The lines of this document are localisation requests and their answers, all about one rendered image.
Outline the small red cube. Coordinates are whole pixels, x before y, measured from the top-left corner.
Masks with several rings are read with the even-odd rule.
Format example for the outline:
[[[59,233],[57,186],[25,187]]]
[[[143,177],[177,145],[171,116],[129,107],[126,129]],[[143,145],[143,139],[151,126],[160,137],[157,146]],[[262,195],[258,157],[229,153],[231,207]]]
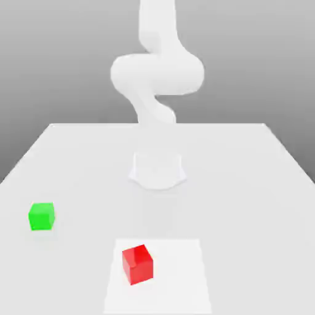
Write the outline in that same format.
[[[153,258],[144,244],[122,251],[122,267],[130,285],[154,276]]]

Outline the small green cube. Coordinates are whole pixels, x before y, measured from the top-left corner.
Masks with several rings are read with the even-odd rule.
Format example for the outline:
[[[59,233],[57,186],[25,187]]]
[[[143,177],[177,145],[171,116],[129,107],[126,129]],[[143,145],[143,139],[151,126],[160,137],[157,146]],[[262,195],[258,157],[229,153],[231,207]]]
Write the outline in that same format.
[[[55,209],[52,202],[33,203],[28,213],[32,231],[51,230],[55,221]]]

